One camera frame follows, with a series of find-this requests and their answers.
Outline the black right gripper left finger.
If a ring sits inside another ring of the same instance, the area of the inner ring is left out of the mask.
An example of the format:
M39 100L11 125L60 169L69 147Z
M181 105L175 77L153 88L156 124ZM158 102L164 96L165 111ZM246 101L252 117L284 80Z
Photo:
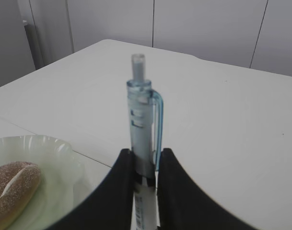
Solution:
M129 230L134 190L134 155L122 149L108 175L73 211L49 230Z

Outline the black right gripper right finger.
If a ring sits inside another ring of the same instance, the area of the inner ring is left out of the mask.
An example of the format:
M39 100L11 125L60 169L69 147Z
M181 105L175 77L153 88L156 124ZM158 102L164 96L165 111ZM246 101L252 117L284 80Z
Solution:
M157 196L161 230L253 229L212 200L169 148L160 156Z

